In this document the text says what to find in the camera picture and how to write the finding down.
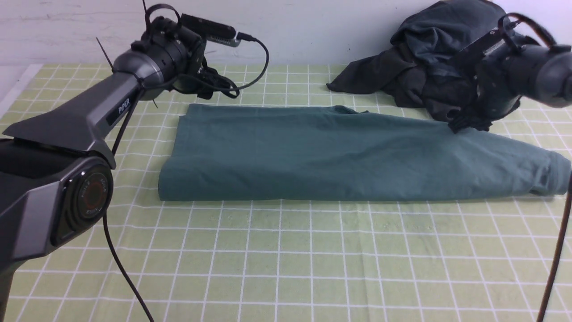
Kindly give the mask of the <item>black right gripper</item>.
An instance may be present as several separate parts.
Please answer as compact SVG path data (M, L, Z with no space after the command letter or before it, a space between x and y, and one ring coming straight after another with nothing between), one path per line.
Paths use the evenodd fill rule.
M493 122L505 118L520 106L521 95L504 83L483 83L478 85L478 90L476 100L449 122L449 129L454 134L467 128L489 131Z

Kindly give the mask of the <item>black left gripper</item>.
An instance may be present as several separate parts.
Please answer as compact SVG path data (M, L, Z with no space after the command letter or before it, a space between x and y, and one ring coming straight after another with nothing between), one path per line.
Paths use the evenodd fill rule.
M215 68L208 66L204 57L205 51L206 40L200 39L188 54L188 65L178 75L173 90L181 94L195 94L205 100L210 100L215 92L221 92L229 98L237 98L240 92L236 89L236 84L219 75Z

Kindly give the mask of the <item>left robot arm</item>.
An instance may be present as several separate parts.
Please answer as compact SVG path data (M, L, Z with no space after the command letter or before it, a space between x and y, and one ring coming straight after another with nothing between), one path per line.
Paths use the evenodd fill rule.
M93 227L113 195L116 150L106 137L140 101L165 90L204 94L207 41L237 47L230 26L194 16L145 18L112 74L61 106L15 122L1 140L1 316L24 262Z

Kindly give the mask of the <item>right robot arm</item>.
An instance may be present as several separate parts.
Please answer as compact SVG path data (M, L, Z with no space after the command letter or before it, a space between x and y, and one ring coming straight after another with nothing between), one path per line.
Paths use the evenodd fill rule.
M454 55L449 64L476 83L476 98L450 121L457 133L488 131L520 106L523 97L549 107L572 102L570 45L542 47L530 37L495 29Z

